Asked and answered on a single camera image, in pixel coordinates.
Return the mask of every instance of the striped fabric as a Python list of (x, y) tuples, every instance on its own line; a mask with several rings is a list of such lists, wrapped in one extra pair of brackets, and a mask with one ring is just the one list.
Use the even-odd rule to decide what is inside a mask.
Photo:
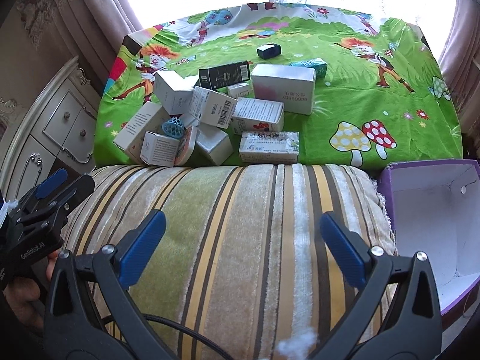
[[(395, 252), (372, 182), (349, 166), (110, 166), (93, 177), (95, 192), (63, 230), (66, 247), (97, 252), (161, 209), (166, 233), (130, 294), (142, 312), (200, 332), (236, 359), (282, 359), (278, 343), (309, 327), (325, 340), (352, 303), (355, 289), (318, 231), (323, 212)], [(97, 286), (93, 292), (107, 315)], [(378, 330), (390, 301), (387, 291), (362, 339)], [(218, 358), (186, 335), (154, 328), (182, 360)]]

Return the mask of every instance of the white dresser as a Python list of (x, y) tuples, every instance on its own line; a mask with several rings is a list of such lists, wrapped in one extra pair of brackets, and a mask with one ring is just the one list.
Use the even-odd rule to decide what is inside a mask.
[(2, 140), (0, 189), (6, 200), (22, 197), (46, 179), (56, 159), (73, 173), (95, 168), (92, 151), (100, 96), (77, 60), (72, 58), (52, 78), (17, 121), (13, 138)]

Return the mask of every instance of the teal box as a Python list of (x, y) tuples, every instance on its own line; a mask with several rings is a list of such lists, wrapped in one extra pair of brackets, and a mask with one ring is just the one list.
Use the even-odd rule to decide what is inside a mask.
[(327, 74), (327, 62), (321, 58), (307, 59), (306, 61), (292, 62), (290, 66), (300, 66), (315, 69), (315, 78), (322, 79)]

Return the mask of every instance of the purple box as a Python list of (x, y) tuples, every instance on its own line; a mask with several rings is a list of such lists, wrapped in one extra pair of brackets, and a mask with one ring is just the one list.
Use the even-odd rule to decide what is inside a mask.
[(391, 163), (380, 175), (398, 253), (430, 259), (442, 316), (480, 280), (480, 167), (474, 160)]

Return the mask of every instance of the orange hair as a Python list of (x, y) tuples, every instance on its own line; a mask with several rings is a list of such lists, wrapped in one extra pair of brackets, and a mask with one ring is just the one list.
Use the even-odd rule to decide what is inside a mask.
[(355, 47), (355, 46), (370, 46), (370, 47), (374, 46), (374, 44), (369, 42), (368, 40), (360, 40), (357, 38), (343, 38), (340, 44), (343, 47), (346, 47), (348, 49), (351, 49), (352, 47)]
[(164, 56), (169, 59), (174, 59), (179, 56), (177, 52), (171, 51), (167, 46), (161, 44), (149, 44), (140, 49), (140, 54), (143, 56), (150, 56), (155, 54), (157, 56)]

